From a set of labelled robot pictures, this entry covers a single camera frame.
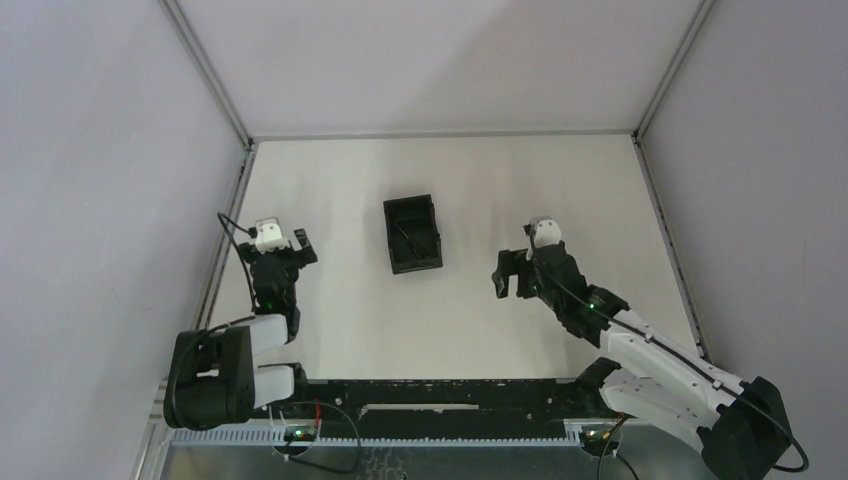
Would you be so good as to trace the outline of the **yellow black handled screwdriver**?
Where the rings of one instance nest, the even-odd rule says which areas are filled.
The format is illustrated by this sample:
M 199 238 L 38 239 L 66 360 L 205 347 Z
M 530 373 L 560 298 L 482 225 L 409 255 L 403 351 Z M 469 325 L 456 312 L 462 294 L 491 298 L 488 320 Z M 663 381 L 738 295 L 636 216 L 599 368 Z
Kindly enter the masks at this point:
M 394 229 L 399 233 L 411 254 L 418 260 L 431 260 L 438 257 L 435 239 L 428 229 L 422 225 L 411 226 L 398 223 Z

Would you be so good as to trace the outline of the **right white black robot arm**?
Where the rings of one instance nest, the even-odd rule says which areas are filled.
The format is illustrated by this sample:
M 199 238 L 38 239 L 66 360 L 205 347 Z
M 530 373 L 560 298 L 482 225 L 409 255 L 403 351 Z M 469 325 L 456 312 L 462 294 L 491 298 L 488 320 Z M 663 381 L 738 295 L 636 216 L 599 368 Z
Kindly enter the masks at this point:
M 746 381 L 689 354 L 613 292 L 586 281 L 563 243 L 502 250 L 492 274 L 497 298 L 541 300 L 572 336 L 599 352 L 578 402 L 610 409 L 683 441 L 718 479 L 763 479 L 796 441 L 782 394 L 762 376 Z

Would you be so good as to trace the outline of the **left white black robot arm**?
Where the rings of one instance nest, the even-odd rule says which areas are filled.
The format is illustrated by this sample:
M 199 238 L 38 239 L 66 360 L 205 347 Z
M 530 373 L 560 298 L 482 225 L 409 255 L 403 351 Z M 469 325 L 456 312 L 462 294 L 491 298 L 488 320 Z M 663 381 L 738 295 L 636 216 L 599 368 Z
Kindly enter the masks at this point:
M 247 264 L 254 314 L 207 330 L 178 334 L 163 401 L 168 426 L 194 431 L 240 424 L 253 412 L 274 404 L 290 417 L 311 407 L 311 388 L 301 365 L 262 365 L 263 353 L 291 343 L 300 327 L 296 283 L 317 260 L 303 229 L 292 247 L 276 224 L 259 226 L 254 243 L 239 253 Z

